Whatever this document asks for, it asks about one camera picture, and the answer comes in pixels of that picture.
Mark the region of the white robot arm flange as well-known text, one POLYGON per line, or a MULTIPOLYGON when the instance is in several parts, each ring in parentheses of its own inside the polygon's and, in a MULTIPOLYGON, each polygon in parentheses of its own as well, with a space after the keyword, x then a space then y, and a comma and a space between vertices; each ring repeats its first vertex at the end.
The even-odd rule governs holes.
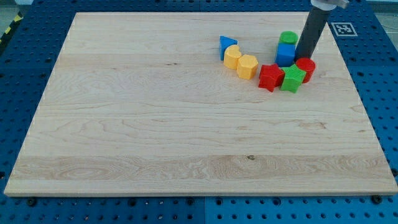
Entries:
POLYGON ((336 7, 345 9, 349 5, 348 0, 310 0, 310 3, 324 11, 331 11, 336 7))

